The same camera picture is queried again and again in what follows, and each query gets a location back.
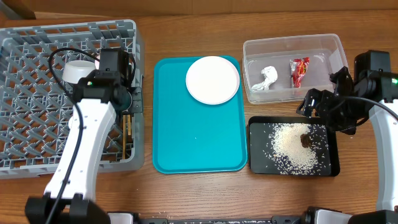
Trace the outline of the wooden chopstick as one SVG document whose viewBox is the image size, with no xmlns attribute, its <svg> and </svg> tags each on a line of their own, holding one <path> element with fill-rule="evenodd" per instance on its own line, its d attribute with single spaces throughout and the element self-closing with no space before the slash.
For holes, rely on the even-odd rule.
<svg viewBox="0 0 398 224">
<path fill-rule="evenodd" d="M 123 115 L 123 152 L 122 159 L 126 159 L 126 116 Z"/>
<path fill-rule="evenodd" d="M 131 115 L 127 115 L 127 134 L 131 136 Z"/>
</svg>

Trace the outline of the brown food scrap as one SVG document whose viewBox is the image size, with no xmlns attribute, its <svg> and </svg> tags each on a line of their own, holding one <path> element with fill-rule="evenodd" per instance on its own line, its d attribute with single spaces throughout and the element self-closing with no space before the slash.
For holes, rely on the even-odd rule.
<svg viewBox="0 0 398 224">
<path fill-rule="evenodd" d="M 302 143 L 302 147 L 304 147 L 304 148 L 308 148 L 308 147 L 310 147 L 312 145 L 311 137 L 308 134 L 302 134 L 300 136 L 300 140 L 301 140 L 301 143 Z"/>
</svg>

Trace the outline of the red snack wrapper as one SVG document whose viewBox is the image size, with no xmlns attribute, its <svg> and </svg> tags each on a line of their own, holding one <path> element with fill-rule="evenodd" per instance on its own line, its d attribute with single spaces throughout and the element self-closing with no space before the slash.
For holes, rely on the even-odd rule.
<svg viewBox="0 0 398 224">
<path fill-rule="evenodd" d="M 290 71 L 292 78 L 292 88 L 300 88 L 302 80 L 307 73 L 308 65 L 310 63 L 309 57 L 296 58 L 290 60 Z"/>
</svg>

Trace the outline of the rice pile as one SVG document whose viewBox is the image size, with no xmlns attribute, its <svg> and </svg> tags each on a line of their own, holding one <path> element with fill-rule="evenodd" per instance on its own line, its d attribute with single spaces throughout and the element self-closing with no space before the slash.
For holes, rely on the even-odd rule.
<svg viewBox="0 0 398 224">
<path fill-rule="evenodd" d="M 329 143 L 322 124 L 270 123 L 269 142 L 262 151 L 282 175 L 327 175 L 330 171 Z M 302 147 L 300 136 L 308 134 L 312 145 Z"/>
</svg>

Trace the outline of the white tissue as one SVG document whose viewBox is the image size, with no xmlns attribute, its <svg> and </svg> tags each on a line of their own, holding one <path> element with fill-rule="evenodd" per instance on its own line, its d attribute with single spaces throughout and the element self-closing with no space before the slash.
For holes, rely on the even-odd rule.
<svg viewBox="0 0 398 224">
<path fill-rule="evenodd" d="M 257 83 L 251 87 L 253 91 L 268 90 L 269 87 L 275 83 L 278 79 L 277 70 L 273 66 L 265 67 L 261 70 L 261 74 L 264 76 L 264 81 Z"/>
</svg>

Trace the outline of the grey bowl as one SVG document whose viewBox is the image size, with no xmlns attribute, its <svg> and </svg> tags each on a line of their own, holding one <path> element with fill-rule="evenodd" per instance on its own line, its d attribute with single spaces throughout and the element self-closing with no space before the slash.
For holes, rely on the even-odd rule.
<svg viewBox="0 0 398 224">
<path fill-rule="evenodd" d="M 95 63 L 85 60 L 74 60 L 67 62 L 63 69 L 62 80 L 68 83 L 77 84 L 81 78 L 87 77 L 95 70 Z"/>
</svg>

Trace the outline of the white round plate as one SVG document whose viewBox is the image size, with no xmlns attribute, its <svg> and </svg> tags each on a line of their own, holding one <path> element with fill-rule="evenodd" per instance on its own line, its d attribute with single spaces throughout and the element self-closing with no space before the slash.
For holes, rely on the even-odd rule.
<svg viewBox="0 0 398 224">
<path fill-rule="evenodd" d="M 186 88 L 197 101 L 207 105 L 226 103 L 240 86 L 237 68 L 227 59 L 207 56 L 196 60 L 186 74 Z"/>
</svg>

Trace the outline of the pink bowl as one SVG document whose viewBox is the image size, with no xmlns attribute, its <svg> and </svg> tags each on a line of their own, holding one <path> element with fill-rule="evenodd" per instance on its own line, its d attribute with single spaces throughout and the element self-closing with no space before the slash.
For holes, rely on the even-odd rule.
<svg viewBox="0 0 398 224">
<path fill-rule="evenodd" d="M 100 62 L 98 60 L 95 60 L 95 67 L 97 70 L 99 70 Z"/>
</svg>

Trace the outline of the white paper cup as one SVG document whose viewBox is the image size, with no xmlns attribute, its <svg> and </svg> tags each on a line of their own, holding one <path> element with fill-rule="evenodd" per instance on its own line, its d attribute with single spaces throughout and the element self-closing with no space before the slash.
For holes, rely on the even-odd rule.
<svg viewBox="0 0 398 224">
<path fill-rule="evenodd" d="M 71 118 L 68 120 L 68 127 L 69 127 L 69 129 L 71 129 L 72 126 L 73 126 L 73 117 L 71 117 Z"/>
</svg>

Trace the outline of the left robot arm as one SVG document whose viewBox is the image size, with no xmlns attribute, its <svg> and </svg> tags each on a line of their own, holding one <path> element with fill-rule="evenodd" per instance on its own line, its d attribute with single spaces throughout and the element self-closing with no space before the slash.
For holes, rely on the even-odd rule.
<svg viewBox="0 0 398 224">
<path fill-rule="evenodd" d="M 68 62 L 62 85 L 73 85 L 70 132 L 42 197 L 25 205 L 30 223 L 132 223 L 130 213 L 95 204 L 104 144 L 117 119 L 142 113 L 133 86 L 136 61 L 122 49 Z M 169 58 L 156 66 L 152 158 L 163 174 L 228 172 L 248 159 L 238 63 L 227 56 Z"/>
</svg>

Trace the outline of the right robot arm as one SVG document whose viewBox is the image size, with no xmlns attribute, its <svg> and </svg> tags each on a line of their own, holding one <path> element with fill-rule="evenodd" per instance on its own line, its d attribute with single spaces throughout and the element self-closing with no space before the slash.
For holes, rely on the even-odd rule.
<svg viewBox="0 0 398 224">
<path fill-rule="evenodd" d="M 370 121 L 376 137 L 379 193 L 376 211 L 348 215 L 316 208 L 310 223 L 397 223 L 397 74 L 388 52 L 369 50 L 354 60 L 354 77 L 347 69 L 331 75 L 333 93 L 324 91 L 316 114 L 334 131 L 354 134 Z"/>
</svg>

